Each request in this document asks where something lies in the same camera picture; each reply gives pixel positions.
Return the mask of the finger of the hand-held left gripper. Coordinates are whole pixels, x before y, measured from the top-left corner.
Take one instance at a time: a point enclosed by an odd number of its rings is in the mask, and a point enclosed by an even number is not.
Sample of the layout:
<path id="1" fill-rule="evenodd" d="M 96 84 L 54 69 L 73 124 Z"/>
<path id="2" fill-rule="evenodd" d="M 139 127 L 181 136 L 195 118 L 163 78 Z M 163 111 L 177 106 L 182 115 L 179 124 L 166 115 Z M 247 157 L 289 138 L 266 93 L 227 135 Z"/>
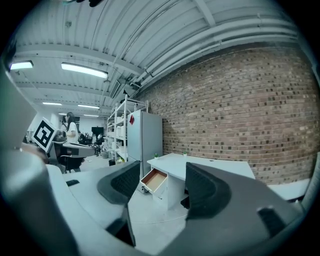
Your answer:
<path id="1" fill-rule="evenodd" d="M 62 148 L 72 157 L 90 157 L 95 154 L 95 149 L 91 146 L 79 143 L 63 143 Z"/>

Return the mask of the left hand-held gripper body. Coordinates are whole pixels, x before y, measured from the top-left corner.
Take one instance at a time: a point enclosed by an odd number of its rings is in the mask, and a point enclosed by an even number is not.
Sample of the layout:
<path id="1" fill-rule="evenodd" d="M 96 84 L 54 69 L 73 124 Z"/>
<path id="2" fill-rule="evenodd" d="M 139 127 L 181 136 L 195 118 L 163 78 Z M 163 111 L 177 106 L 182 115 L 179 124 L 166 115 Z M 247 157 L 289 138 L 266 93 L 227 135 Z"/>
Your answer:
<path id="1" fill-rule="evenodd" d="M 66 133 L 42 117 L 32 134 L 32 139 L 46 153 L 48 163 L 57 166 L 64 173 L 66 167 L 60 163 L 60 157 L 61 148 L 66 142 Z"/>

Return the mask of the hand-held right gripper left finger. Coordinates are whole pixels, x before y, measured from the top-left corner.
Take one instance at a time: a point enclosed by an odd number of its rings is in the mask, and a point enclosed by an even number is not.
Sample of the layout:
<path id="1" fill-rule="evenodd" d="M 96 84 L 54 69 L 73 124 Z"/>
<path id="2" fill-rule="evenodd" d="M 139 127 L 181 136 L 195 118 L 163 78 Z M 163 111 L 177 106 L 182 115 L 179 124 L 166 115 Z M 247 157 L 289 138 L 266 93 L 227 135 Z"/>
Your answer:
<path id="1" fill-rule="evenodd" d="M 100 228 L 135 247 L 128 204 L 140 181 L 137 161 L 69 174 L 61 174 L 50 165 L 48 172 L 55 198 L 77 203 L 74 220 L 87 214 Z"/>

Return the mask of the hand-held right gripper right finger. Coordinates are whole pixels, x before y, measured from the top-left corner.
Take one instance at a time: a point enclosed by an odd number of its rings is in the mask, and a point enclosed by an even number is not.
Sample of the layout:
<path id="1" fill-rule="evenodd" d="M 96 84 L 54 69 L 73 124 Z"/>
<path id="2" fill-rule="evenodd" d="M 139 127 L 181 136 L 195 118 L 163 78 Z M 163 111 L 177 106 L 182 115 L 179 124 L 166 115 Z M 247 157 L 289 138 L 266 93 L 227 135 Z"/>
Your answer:
<path id="1" fill-rule="evenodd" d="M 268 253 L 303 214 L 264 183 L 188 162 L 189 210 L 176 253 Z"/>

